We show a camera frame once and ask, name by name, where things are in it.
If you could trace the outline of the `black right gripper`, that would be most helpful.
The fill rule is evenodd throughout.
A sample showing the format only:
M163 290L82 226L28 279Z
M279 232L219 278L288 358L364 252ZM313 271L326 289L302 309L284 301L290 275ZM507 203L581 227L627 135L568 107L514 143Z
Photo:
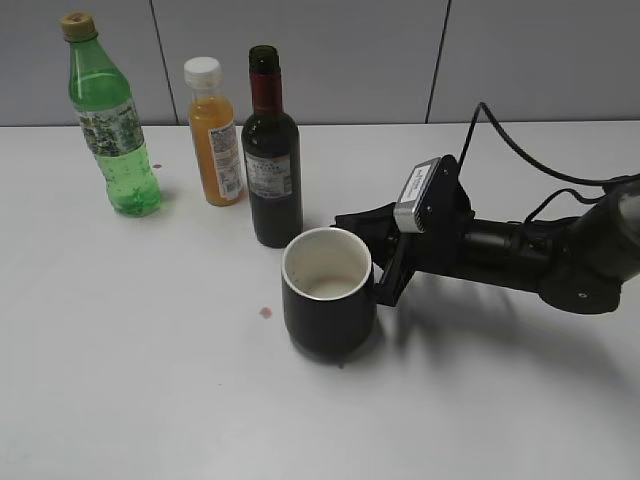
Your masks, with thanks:
M357 235L383 272L374 285L376 302L395 306L415 271L442 274L456 260L466 223L474 217L471 201L459 180L455 157L441 156L442 189L431 201L423 233L401 233L393 217L395 203L372 210L341 214L334 226Z

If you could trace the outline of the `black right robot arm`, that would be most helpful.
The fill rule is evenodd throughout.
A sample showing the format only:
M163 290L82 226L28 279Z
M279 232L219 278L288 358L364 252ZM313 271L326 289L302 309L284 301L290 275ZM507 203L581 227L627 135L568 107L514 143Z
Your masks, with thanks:
M376 301L397 304L416 272L532 292L576 314L615 311L639 273L639 183L618 178L581 216L478 219L451 155L416 165L398 199L338 215L382 271Z

